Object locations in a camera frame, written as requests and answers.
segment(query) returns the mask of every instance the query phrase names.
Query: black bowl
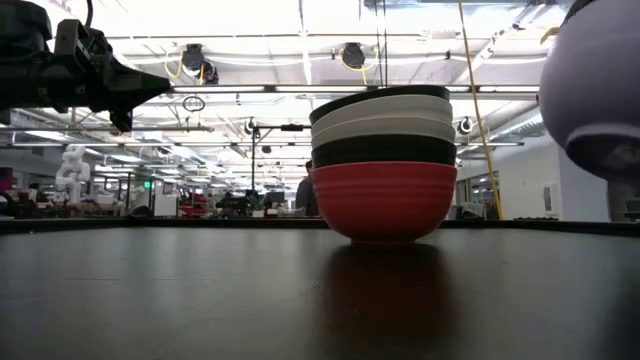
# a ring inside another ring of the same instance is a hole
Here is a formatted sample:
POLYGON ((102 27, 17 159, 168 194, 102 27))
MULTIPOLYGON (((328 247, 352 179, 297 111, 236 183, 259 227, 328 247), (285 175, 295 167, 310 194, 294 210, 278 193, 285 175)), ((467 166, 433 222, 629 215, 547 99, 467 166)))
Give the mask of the black bowl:
POLYGON ((456 146, 420 135, 368 135, 322 144, 311 151, 313 167, 374 161, 412 161, 454 165, 456 146))
POLYGON ((436 85, 397 86, 397 87, 390 87, 386 89, 366 91, 366 92, 362 92, 354 95, 345 96, 340 99, 336 99, 328 104, 322 105, 319 108, 313 110, 311 114, 309 114, 309 120, 311 121, 311 125, 313 125, 315 124, 316 121, 320 120, 320 118, 327 115, 328 113, 338 110, 340 108, 343 108, 345 106, 349 106, 357 102, 371 100, 379 97, 397 96, 397 95, 428 95, 428 96, 436 96, 449 101, 449 90, 447 90, 447 88, 444 86, 436 86, 436 85))

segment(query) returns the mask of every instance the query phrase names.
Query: red bowl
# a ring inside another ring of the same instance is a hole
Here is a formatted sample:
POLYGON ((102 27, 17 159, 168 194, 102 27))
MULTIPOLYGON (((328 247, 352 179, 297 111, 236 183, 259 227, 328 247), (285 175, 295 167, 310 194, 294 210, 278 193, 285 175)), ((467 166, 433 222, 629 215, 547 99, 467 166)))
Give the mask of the red bowl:
POLYGON ((457 170, 419 162, 314 169, 320 213, 354 243, 408 244, 435 230, 451 207, 457 170))

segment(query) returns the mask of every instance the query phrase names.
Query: bowl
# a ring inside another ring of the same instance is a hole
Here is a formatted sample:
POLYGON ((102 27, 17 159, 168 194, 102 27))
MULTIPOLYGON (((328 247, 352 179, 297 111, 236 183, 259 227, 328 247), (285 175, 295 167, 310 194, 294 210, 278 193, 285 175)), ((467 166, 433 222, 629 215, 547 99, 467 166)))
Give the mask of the bowl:
POLYGON ((562 26, 540 79, 540 112, 553 139, 596 176, 640 177, 640 2, 593 1, 562 26))
POLYGON ((396 117, 438 121, 452 126, 453 108, 447 100, 436 96, 396 95, 374 98, 327 113, 313 124, 311 135, 345 121, 377 118, 386 118, 390 121, 389 118, 396 117))
POLYGON ((408 245, 445 219, 455 186, 453 166, 371 162, 314 169, 320 213, 355 244, 408 245))
POLYGON ((311 150, 314 168, 350 163, 404 161, 454 165, 456 146, 420 135, 368 135, 335 140, 311 150))
POLYGON ((320 106, 309 114, 309 120, 311 124, 314 125, 316 121, 320 120, 322 117, 327 114, 336 111, 340 108, 371 99, 387 97, 387 96, 398 96, 398 95, 427 95, 438 97, 443 100, 449 101, 449 90, 447 90, 444 86, 436 86, 436 85, 408 85, 408 86, 397 86, 390 87, 380 90, 373 90, 362 92, 350 96, 345 96, 340 99, 336 99, 330 103, 320 106))
POLYGON ((326 143, 367 135, 420 135, 453 143, 456 131, 449 124, 420 118, 397 116, 350 120, 324 128, 311 138, 312 148, 326 143))

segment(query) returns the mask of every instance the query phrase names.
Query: yellow cable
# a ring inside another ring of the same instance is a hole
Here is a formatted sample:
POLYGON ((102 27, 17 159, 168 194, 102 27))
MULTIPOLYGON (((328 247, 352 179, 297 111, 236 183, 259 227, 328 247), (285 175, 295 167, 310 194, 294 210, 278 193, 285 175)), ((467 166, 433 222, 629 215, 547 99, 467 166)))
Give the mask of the yellow cable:
POLYGON ((375 49, 374 52, 376 53, 376 58, 373 61, 373 63, 371 63, 371 65, 369 65, 366 68, 362 68, 362 69, 354 69, 352 67, 350 67, 349 65, 347 65, 344 60, 342 59, 342 53, 344 52, 344 48, 340 49, 340 51, 338 52, 338 56, 340 57, 340 61, 342 62, 342 65, 344 67, 346 67, 347 69, 351 70, 351 71, 359 71, 362 73, 362 80, 364 81, 364 84, 367 85, 367 75, 365 74, 365 71, 371 69, 372 67, 377 65, 377 61, 378 61, 378 49, 375 49))
POLYGON ((169 53, 167 52, 167 56, 165 58, 164 61, 164 70, 167 72, 167 75, 171 76, 172 78, 177 78, 180 76, 180 74, 182 74, 182 53, 184 51, 180 52, 180 64, 178 65, 178 73, 177 74, 172 74, 171 71, 169 71, 169 63, 167 62, 167 60, 169 59, 169 53))
POLYGON ((480 109, 478 108, 478 94, 476 93, 476 83, 473 78, 473 69, 471 66, 471 54, 469 51, 469 40, 467 39, 467 30, 464 25, 464 12, 462 11, 462 0, 458 0, 458 11, 460 12, 460 22, 462 23, 462 35, 464 37, 464 48, 467 54, 467 66, 469 68, 469 80, 471 81, 471 92, 473 94, 473 105, 476 110, 476 119, 478 119, 478 128, 480 129, 480 137, 482 138, 482 148, 484 149, 484 155, 487 158, 487 166, 489 167, 489 179, 491 179, 491 188, 493 189, 493 197, 496 200, 496 208, 498 209, 498 218, 504 220, 502 217, 502 206, 500 204, 500 195, 498 194, 498 188, 496 186, 496 178, 493 175, 493 164, 491 163, 491 152, 487 146, 487 139, 484 136, 484 125, 480 119, 480 109))

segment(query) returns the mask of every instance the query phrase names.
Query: table surface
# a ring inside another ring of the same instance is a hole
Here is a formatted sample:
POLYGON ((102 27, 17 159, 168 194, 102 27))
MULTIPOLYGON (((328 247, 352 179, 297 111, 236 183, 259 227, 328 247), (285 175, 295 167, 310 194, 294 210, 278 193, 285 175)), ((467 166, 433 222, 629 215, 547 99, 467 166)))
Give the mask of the table surface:
POLYGON ((0 359, 639 359, 640 241, 438 230, 0 236, 0 359))

